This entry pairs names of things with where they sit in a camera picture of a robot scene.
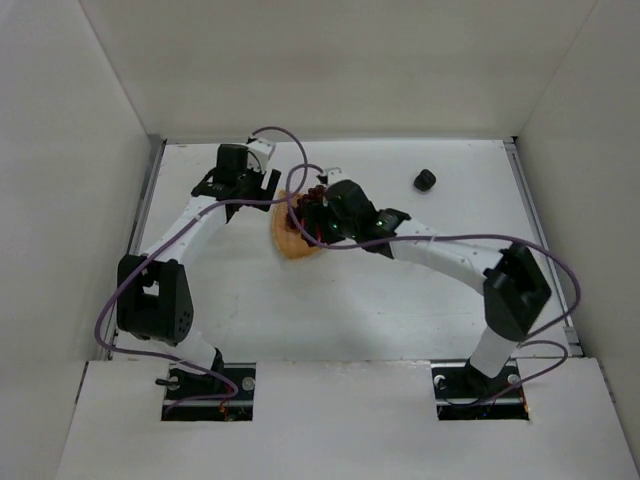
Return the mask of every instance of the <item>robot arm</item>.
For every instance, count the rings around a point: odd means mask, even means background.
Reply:
[[[191,199],[180,217],[142,255],[125,255],[118,264],[118,284],[151,252],[158,250],[193,219],[197,223],[180,240],[167,248],[123,292],[117,306],[118,328],[140,340],[150,340],[160,349],[216,370],[219,352],[202,333],[192,328],[193,303],[185,272],[209,238],[226,225],[240,205],[226,205],[200,217],[200,213],[222,200],[271,200],[280,172],[272,170],[262,188],[275,144],[250,138],[244,145],[223,144],[218,148],[216,166],[193,188]],[[256,206],[264,211],[269,205]]]
[[[424,265],[461,281],[484,296],[487,327],[467,362],[467,374],[482,381],[499,375],[551,296],[540,268],[525,246],[495,250],[457,241],[406,241],[366,246],[395,236],[442,236],[410,215],[376,210],[360,186],[339,168],[318,177],[321,195],[305,196],[294,209],[305,231],[325,243],[352,239],[364,249]]]

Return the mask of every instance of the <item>white wall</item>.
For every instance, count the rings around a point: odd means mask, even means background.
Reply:
[[[147,131],[515,135],[595,0],[82,0]]]
[[[599,0],[518,141],[551,246],[582,281],[578,332],[604,365],[636,462],[639,47],[640,2]]]
[[[0,478],[55,472],[148,149],[77,0],[0,1]]]

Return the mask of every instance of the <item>screw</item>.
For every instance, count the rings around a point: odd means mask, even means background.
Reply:
[[[438,390],[442,390],[442,389],[444,389],[444,382],[446,380],[447,380],[447,378],[444,375],[436,375],[435,377],[433,377],[433,385]]]
[[[250,392],[254,388],[256,388],[256,381],[255,381],[254,378],[244,377],[242,379],[242,389],[243,390],[246,390],[247,392]]]

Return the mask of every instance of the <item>small black cube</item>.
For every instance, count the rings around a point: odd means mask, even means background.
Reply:
[[[427,170],[426,168],[422,170],[413,181],[413,186],[423,193],[431,190],[435,184],[436,176],[431,170]]]

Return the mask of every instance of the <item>wooden cutting board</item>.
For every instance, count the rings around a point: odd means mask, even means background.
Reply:
[[[285,195],[284,190],[278,192],[278,198],[284,198]],[[293,204],[297,205],[301,197],[301,194],[294,195]],[[286,219],[287,204],[284,202],[277,204],[271,217],[271,234],[282,256],[288,260],[296,260],[318,253],[320,248],[307,245],[297,230],[292,230],[287,226]]]

